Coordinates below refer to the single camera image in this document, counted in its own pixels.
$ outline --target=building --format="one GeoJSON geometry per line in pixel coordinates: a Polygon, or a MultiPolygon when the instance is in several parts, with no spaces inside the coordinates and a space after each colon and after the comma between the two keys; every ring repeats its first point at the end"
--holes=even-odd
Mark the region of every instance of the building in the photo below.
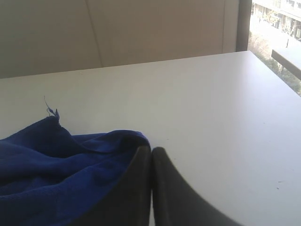
{"type": "Polygon", "coordinates": [[[252,12],[259,21],[301,38],[301,0],[253,0],[252,12]]]}

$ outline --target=beige wall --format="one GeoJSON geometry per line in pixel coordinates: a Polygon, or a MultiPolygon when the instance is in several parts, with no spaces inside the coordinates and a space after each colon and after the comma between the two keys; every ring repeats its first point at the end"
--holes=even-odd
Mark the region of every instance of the beige wall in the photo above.
{"type": "Polygon", "coordinates": [[[0,78],[234,52],[239,0],[6,0],[0,78]]]}

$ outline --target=blue cloth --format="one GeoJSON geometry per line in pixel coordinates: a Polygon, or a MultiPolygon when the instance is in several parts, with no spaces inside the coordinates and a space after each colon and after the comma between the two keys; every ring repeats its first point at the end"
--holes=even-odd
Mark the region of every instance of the blue cloth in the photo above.
{"type": "Polygon", "coordinates": [[[70,223],[116,185],[142,145],[128,130],[71,136],[55,116],[0,140],[0,224],[70,223]]]}

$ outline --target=table surface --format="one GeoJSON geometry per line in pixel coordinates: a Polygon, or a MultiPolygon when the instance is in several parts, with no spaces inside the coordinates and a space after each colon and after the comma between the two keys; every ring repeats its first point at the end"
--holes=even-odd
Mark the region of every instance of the table surface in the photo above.
{"type": "Polygon", "coordinates": [[[301,44],[273,49],[272,57],[297,78],[301,79],[301,44]]]}
{"type": "Polygon", "coordinates": [[[0,80],[0,138],[58,108],[72,134],[133,129],[245,226],[301,222],[301,99],[251,52],[0,80]]]}

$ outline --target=microfiber towel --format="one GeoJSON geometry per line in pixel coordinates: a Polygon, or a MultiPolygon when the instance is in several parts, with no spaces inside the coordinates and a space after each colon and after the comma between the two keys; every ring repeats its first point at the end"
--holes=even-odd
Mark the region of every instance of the microfiber towel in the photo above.
{"type": "Polygon", "coordinates": [[[71,136],[58,114],[0,140],[0,225],[70,223],[116,185],[145,145],[129,130],[71,136]]]}

